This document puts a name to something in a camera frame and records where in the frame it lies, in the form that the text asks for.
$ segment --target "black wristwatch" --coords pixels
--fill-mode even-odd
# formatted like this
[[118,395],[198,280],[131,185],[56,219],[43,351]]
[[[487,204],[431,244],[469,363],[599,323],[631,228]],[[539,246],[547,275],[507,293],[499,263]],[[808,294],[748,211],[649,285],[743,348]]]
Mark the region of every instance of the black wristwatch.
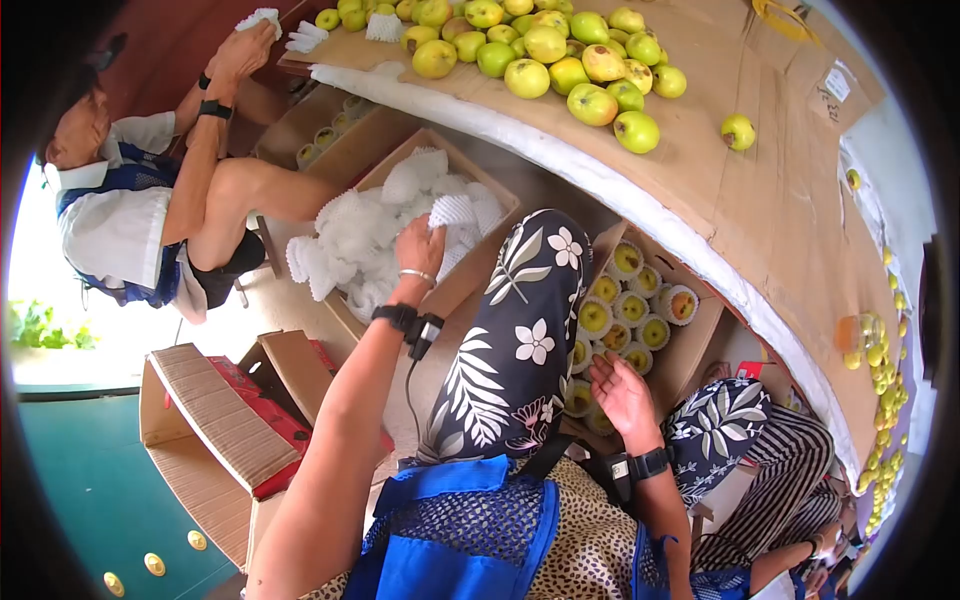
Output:
[[417,321],[417,314],[417,309],[409,304],[377,306],[373,310],[374,319],[386,319],[391,327],[403,333],[404,336]]
[[229,118],[233,116],[233,108],[225,107],[216,100],[204,100],[200,103],[200,111],[197,113],[197,116],[205,114],[229,120]]
[[373,318],[386,319],[394,329],[403,333],[403,341],[410,346],[407,355],[415,361],[426,355],[444,327],[444,320],[437,315],[418,315],[417,309],[408,304],[377,306]]
[[605,456],[604,462],[610,470],[617,493],[623,502],[634,495],[634,485],[643,479],[659,475],[670,466],[670,452],[665,448],[655,448],[639,456],[627,456],[626,453]]

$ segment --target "glass jar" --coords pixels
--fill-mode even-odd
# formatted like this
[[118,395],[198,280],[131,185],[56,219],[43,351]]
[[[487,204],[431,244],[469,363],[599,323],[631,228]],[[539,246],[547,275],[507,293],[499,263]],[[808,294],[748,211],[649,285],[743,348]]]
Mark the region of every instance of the glass jar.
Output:
[[860,313],[837,322],[833,343],[841,352],[862,352],[880,343],[880,323],[873,315]]

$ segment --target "green plant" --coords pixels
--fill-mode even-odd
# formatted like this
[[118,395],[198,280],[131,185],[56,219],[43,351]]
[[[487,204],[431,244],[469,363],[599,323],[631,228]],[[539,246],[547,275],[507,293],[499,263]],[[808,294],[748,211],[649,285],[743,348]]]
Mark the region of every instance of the green plant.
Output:
[[94,349],[95,338],[86,325],[76,331],[55,326],[54,307],[32,300],[24,309],[25,302],[16,300],[7,302],[7,328],[11,344],[22,348],[65,348]]

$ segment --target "cabinet door knob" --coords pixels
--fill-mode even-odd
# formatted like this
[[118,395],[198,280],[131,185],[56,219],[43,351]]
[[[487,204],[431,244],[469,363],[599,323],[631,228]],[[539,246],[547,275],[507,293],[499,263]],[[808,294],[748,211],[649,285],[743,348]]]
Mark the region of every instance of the cabinet door knob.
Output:
[[190,542],[194,550],[206,550],[206,538],[204,534],[196,529],[191,530],[190,533],[186,535],[186,540]]
[[104,573],[104,585],[107,586],[107,589],[110,590],[110,593],[118,598],[122,598],[126,593],[123,588],[123,582],[120,581],[120,578],[109,571]]
[[147,566],[147,570],[157,577],[162,577],[163,574],[167,572],[167,567],[163,563],[163,560],[153,552],[148,552],[144,555],[143,563]]

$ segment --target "blue mesh vest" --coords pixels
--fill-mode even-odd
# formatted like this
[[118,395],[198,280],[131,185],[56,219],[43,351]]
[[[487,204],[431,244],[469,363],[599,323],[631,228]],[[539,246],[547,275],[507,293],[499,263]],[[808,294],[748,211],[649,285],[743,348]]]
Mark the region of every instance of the blue mesh vest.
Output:
[[[180,164],[168,156],[157,156],[144,152],[126,142],[120,142],[120,156],[136,161],[134,164],[123,164],[115,169],[108,169],[104,182],[100,187],[87,187],[67,190],[57,202],[57,218],[77,199],[86,194],[104,194],[118,189],[140,191],[149,187],[173,187],[177,180]],[[177,254],[183,242],[163,247],[163,256],[160,258],[160,275],[155,288],[149,288],[129,281],[124,281],[122,287],[108,288],[94,276],[77,271],[84,285],[88,288],[100,290],[111,296],[117,304],[124,306],[127,302],[144,300],[153,308],[159,308],[170,302],[177,295],[177,284],[180,282],[180,264]]]
[[[410,468],[388,479],[373,511],[344,600],[519,600],[557,534],[557,484],[510,474],[494,458]],[[637,524],[634,600],[669,600],[664,545]],[[690,576],[697,600],[746,598],[750,571]]]

